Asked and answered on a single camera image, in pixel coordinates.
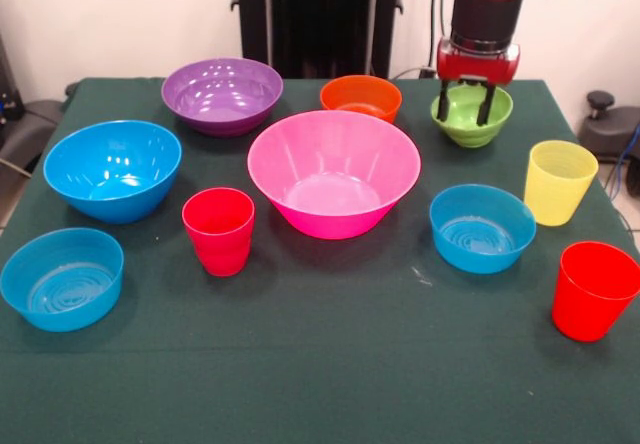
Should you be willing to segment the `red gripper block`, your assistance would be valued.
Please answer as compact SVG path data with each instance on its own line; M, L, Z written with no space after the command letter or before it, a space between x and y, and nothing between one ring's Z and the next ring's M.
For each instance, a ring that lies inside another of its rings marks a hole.
M437 119L445 122L449 114L448 88L451 81L475 81L486 89L477 115L476 123L486 125L496 85L509 84L516 73L520 60L520 46L510 44L497 54L474 54L455 47L447 38L442 38L437 48L437 74L441 79Z

